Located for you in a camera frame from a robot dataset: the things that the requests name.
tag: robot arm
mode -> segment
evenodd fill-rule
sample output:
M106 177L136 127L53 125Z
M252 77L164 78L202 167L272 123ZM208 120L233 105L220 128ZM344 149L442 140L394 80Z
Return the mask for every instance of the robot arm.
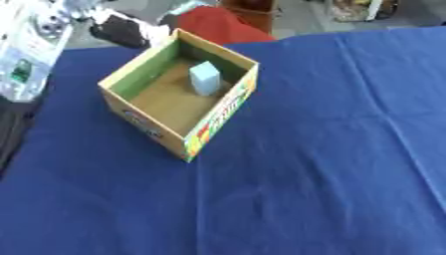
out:
M9 0L0 22L0 96L32 102L45 89L54 65L67 47L77 22L90 20L93 36L142 48L168 36L157 27L102 6L104 0Z

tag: open box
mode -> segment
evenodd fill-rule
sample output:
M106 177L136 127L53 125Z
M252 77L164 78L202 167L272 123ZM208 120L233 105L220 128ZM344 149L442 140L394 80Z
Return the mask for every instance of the open box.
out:
M223 88L195 93L189 68L211 62ZM191 161L256 89L259 64L177 29L100 82L111 110L186 161Z

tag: red object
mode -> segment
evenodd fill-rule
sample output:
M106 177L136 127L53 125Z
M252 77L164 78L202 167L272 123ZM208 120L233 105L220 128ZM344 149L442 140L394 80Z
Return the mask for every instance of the red object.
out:
M178 27L219 45L276 40L224 8L197 7L179 17Z

